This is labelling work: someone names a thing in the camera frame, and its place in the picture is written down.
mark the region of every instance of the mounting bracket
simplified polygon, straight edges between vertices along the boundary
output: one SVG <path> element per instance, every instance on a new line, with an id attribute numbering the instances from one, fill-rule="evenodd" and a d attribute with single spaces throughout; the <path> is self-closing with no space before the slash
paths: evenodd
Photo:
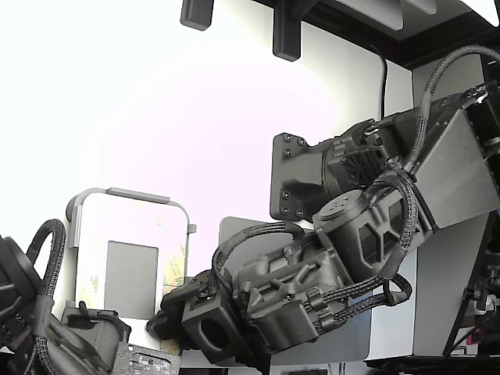
<path id="1" fill-rule="evenodd" d="M 275 0 L 273 54 L 288 61 L 300 57 L 302 19 L 319 0 Z M 196 30 L 212 24 L 213 0 L 183 0 L 180 23 Z"/>
<path id="2" fill-rule="evenodd" d="M 180 23 L 205 31 L 212 24 L 213 0 L 183 0 Z"/>
<path id="3" fill-rule="evenodd" d="M 276 0 L 273 54 L 288 61 L 300 57 L 302 19 L 319 0 Z"/>

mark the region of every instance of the wire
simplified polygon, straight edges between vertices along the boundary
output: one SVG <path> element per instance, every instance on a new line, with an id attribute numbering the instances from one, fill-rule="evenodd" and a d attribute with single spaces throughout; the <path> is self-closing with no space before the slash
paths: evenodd
<path id="1" fill-rule="evenodd" d="M 471 330 L 468 330 L 466 334 L 464 334 L 459 340 L 457 340 L 456 343 L 453 344 L 453 346 L 444 355 L 443 362 L 446 361 L 450 357 L 450 355 L 460 345 L 460 343 L 462 343 L 464 340 L 466 340 L 471 334 L 473 334 L 474 332 L 476 332 L 477 330 L 482 328 L 488 321 L 491 320 L 491 318 L 493 318 L 493 316 L 496 316 L 496 312 L 491 314 L 488 318 L 482 319 L 479 324 L 476 324 L 476 326 L 474 326 L 474 328 L 472 328 Z"/>
<path id="2" fill-rule="evenodd" d="M 212 272 L 209 278 L 209 284 L 214 285 L 215 279 L 217 279 L 229 293 L 232 293 L 233 289 L 230 283 L 220 273 L 227 258 L 229 258 L 229 255 L 237 246 L 247 241 L 249 238 L 272 233 L 289 233 L 294 239 L 297 239 L 304 235 L 304 230 L 295 223 L 264 223 L 241 230 L 233 237 L 220 244 L 213 253 Z"/>
<path id="3" fill-rule="evenodd" d="M 407 172 L 411 171 L 416 164 L 417 159 L 422 152 L 423 143 L 425 142 L 425 136 L 427 131 L 427 123 L 429 122 L 430 115 L 430 104 L 432 102 L 432 95 L 436 91 L 438 81 L 443 76 L 443 73 L 450 67 L 456 60 L 460 59 L 465 55 L 486 55 L 491 57 L 493 60 L 500 63 L 500 54 L 492 49 L 482 47 L 480 45 L 468 45 L 461 47 L 446 56 L 440 64 L 437 66 L 436 70 L 430 76 L 425 89 L 423 91 L 422 99 L 420 100 L 420 115 L 419 123 L 416 131 L 415 143 L 413 144 L 412 150 L 408 154 L 405 160 L 404 168 Z"/>
<path id="4" fill-rule="evenodd" d="M 48 220 L 43 223 L 40 229 L 38 229 L 38 232 L 34 235 L 30 249 L 40 252 L 41 246 L 50 234 L 52 234 L 50 256 L 48 257 L 48 265 L 44 275 L 44 287 L 41 293 L 38 294 L 37 305 L 39 302 L 43 302 L 43 297 L 52 298 L 54 296 L 55 285 L 57 284 L 59 271 L 61 270 L 61 263 L 63 262 L 66 230 L 60 220 Z M 33 366 L 36 356 L 48 374 L 62 375 L 60 371 L 55 368 L 50 355 L 48 354 L 47 338 L 34 334 L 34 341 L 34 354 L 31 354 L 28 367 L 24 373 L 29 373 L 30 367 Z"/>
<path id="5" fill-rule="evenodd" d="M 385 59 L 384 55 L 382 55 L 380 49 L 374 45 L 370 45 L 370 47 L 378 54 L 382 62 L 382 86 L 380 88 L 380 119 L 382 120 L 385 117 L 385 91 L 388 83 L 388 61 Z"/>

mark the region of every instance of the white backdrop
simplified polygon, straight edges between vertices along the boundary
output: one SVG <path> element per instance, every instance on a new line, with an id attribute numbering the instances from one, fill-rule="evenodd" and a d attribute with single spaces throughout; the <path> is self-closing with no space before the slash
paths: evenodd
<path id="1" fill-rule="evenodd" d="M 303 24 L 287 62 L 271 9 L 216 0 L 200 32 L 180 25 L 181 3 L 0 3 L 1 235 L 26 248 L 86 188 L 169 195 L 198 224 L 196 274 L 222 218 L 270 219 L 274 135 L 312 145 L 378 116 L 378 56 Z M 386 113 L 412 104 L 411 72 L 389 63 Z"/>

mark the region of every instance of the robotic arm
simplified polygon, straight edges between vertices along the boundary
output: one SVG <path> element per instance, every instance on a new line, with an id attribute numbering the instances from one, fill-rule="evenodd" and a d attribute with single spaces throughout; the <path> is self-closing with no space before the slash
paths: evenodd
<path id="1" fill-rule="evenodd" d="M 269 355 L 408 300 L 412 286 L 398 274 L 406 255 L 436 232 L 500 207 L 498 85 L 430 103 L 446 67 L 469 53 L 500 59 L 486 48 L 461 48 L 436 69 L 418 109 L 358 123 L 319 145 L 277 135 L 270 213 L 284 222 L 222 243 L 212 269 L 164 297 L 149 332 L 183 338 L 212 363 L 234 357 L 262 370 Z M 291 223 L 301 219 L 314 230 Z M 270 233 L 293 241 L 256 249 L 233 275 L 224 269 L 240 243 Z M 350 302 L 380 286 L 384 293 Z"/>

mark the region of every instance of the shelf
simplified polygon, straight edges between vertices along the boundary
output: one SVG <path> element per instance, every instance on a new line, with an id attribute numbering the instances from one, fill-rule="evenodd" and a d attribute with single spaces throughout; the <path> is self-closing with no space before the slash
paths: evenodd
<path id="1" fill-rule="evenodd" d="M 500 29 L 475 12 L 465 12 L 443 23 L 398 40 L 362 17 L 341 11 L 332 0 L 249 0 L 274 9 L 273 54 L 288 61 L 300 58 L 301 22 L 375 52 L 413 70 L 440 59 L 463 45 L 500 44 Z M 184 0 L 183 25 L 206 30 L 212 22 L 214 0 Z"/>

